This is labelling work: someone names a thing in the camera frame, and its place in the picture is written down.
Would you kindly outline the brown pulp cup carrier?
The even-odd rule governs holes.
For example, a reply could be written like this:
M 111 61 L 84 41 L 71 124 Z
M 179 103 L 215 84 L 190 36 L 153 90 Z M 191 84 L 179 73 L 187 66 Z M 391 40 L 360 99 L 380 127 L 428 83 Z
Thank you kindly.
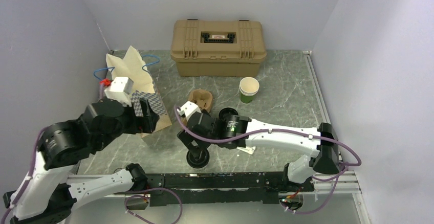
M 204 89 L 194 89 L 190 92 L 188 101 L 196 104 L 200 110 L 205 110 L 209 113 L 212 108 L 213 95 Z

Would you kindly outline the paper bag with blue handles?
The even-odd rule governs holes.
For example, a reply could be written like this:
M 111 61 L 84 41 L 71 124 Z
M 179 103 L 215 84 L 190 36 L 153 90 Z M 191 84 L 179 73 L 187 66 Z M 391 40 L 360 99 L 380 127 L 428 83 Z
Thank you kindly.
M 155 131 L 159 131 L 172 125 L 168 111 L 148 68 L 158 64 L 160 58 L 155 55 L 141 55 L 137 49 L 130 46 L 124 57 L 120 58 L 114 54 L 106 55 L 107 67 L 97 69 L 93 72 L 95 78 L 100 82 L 100 95 L 104 95 L 104 89 L 116 77 L 129 77 L 133 82 L 131 93 L 132 107 L 138 117 L 143 115 L 139 103 L 140 98 L 149 101 L 152 110 L 159 115 Z

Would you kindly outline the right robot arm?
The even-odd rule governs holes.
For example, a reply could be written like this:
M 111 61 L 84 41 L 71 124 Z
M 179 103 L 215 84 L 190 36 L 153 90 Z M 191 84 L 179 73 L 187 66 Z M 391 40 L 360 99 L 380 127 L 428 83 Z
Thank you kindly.
M 227 149 L 238 147 L 270 147 L 296 150 L 302 156 L 284 170 L 282 184 L 294 191 L 316 173 L 338 174 L 339 151 L 336 133 L 330 123 L 319 127 L 295 128 L 261 122 L 234 114 L 213 118 L 200 111 L 185 112 L 176 108 L 177 119 L 187 119 L 179 139 L 189 150 L 191 167 L 202 168 L 211 144 Z

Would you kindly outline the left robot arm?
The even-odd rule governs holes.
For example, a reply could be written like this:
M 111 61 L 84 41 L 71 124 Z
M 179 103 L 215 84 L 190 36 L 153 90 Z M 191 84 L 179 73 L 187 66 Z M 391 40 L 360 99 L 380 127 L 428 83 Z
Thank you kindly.
M 78 119 L 44 128 L 22 184 L 3 196 L 7 210 L 1 223 L 59 223 L 74 210 L 107 195 L 143 192 L 147 177 L 136 163 L 88 182 L 67 182 L 78 162 L 102 151 L 119 136 L 155 131 L 158 114 L 144 98 L 139 105 L 141 116 L 131 106 L 103 98 L 88 105 Z

